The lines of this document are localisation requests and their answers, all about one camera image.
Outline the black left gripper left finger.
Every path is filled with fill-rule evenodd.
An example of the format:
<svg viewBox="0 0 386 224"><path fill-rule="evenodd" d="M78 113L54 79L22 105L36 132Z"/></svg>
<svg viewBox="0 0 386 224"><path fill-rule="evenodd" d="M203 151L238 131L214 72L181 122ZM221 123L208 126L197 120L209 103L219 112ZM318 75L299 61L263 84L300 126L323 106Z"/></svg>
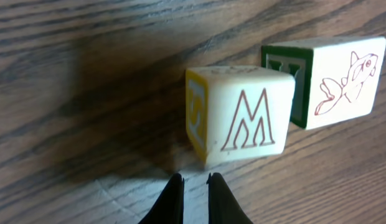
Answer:
<svg viewBox="0 0 386 224"><path fill-rule="evenodd" d="M139 224L183 224L184 179L175 173Z"/></svg>

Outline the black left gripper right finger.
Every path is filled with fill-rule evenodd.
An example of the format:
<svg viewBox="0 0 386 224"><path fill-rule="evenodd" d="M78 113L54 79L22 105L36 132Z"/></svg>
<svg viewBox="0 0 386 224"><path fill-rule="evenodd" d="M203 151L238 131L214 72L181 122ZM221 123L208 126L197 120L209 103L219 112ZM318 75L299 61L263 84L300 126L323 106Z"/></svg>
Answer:
<svg viewBox="0 0 386 224"><path fill-rule="evenodd" d="M207 185L209 224L253 224L220 173L209 174Z"/></svg>

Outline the wooden block with M outline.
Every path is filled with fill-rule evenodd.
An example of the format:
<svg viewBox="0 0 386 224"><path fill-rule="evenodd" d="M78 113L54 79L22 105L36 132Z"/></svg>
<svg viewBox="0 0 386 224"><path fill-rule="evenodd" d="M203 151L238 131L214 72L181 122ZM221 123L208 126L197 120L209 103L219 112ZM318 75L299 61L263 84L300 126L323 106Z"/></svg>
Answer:
<svg viewBox="0 0 386 224"><path fill-rule="evenodd" d="M295 79L252 65L186 70L186 131L209 166L284 151Z"/></svg>

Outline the wooden block with fish drawing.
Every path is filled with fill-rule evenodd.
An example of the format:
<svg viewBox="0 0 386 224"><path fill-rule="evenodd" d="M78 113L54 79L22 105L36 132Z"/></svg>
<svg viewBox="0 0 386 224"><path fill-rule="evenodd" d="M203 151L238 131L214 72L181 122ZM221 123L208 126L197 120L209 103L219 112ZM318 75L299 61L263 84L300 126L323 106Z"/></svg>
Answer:
<svg viewBox="0 0 386 224"><path fill-rule="evenodd" d="M316 37L264 45L261 65L296 80L290 120L314 129L372 111L386 38Z"/></svg>

